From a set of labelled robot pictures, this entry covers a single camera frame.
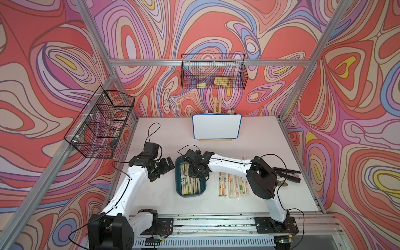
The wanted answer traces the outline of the teal storage box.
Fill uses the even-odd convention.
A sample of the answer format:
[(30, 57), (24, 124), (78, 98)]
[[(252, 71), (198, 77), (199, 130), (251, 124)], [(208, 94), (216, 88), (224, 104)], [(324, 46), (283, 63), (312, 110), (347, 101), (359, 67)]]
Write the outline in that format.
[(183, 156), (177, 158), (175, 167), (176, 192), (181, 197), (195, 197), (204, 193), (207, 178), (190, 177), (189, 164), (184, 160)]

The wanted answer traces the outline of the red green chopstick pack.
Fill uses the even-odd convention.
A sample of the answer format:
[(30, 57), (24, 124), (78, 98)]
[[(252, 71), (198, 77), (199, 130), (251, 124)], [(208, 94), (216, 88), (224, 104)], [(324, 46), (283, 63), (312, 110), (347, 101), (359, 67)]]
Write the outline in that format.
[(228, 195), (229, 198), (235, 198), (235, 186), (232, 174), (228, 174)]

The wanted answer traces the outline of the red print chopstick pack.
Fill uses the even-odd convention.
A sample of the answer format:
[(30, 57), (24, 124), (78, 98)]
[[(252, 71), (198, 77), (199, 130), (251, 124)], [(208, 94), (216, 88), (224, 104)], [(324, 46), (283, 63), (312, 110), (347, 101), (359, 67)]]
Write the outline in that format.
[(249, 195), (250, 193), (250, 188), (249, 188), (249, 183), (247, 180), (245, 180), (245, 184), (244, 184), (244, 196)]

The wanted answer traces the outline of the green label chopstick pack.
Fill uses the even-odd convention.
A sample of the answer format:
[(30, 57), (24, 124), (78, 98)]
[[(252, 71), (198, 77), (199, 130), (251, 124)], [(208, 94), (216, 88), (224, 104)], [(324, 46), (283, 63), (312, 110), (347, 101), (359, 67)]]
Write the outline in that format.
[(243, 196), (243, 182), (242, 182), (242, 178), (238, 177), (238, 196)]

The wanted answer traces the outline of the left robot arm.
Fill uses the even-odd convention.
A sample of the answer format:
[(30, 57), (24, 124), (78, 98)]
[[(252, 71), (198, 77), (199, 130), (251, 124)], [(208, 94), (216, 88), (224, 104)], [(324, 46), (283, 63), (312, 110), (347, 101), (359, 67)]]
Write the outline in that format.
[(132, 217), (131, 207), (141, 186), (175, 168), (170, 157), (162, 157), (162, 147), (146, 142), (143, 151), (128, 162), (125, 178), (114, 197), (101, 214), (93, 215), (88, 223), (89, 249), (130, 250), (142, 234), (159, 235), (165, 239), (173, 232), (172, 218), (160, 219), (157, 210), (141, 209)]

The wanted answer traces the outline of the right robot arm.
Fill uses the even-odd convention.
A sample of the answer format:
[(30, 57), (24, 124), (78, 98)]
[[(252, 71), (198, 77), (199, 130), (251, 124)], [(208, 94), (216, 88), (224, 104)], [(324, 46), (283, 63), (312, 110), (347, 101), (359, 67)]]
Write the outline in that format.
[(189, 164), (189, 176), (192, 178), (206, 178), (212, 172), (246, 178), (252, 192), (265, 200), (270, 219), (282, 225), (288, 222), (290, 213), (280, 202), (277, 174), (261, 157), (244, 160), (188, 150), (184, 160)]

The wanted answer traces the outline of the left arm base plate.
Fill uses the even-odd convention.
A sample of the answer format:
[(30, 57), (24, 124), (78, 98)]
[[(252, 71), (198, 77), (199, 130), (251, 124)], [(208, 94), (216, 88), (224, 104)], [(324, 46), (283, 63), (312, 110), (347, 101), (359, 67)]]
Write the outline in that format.
[(171, 235), (173, 233), (173, 218), (158, 218), (154, 225), (141, 233), (141, 235)]

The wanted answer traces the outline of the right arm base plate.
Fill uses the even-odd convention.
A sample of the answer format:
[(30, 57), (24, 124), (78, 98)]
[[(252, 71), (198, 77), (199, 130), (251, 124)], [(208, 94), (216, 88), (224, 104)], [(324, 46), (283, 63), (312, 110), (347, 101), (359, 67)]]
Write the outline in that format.
[(299, 233), (294, 217), (288, 217), (283, 223), (272, 220), (270, 217), (255, 217), (255, 226), (258, 234), (292, 234)]

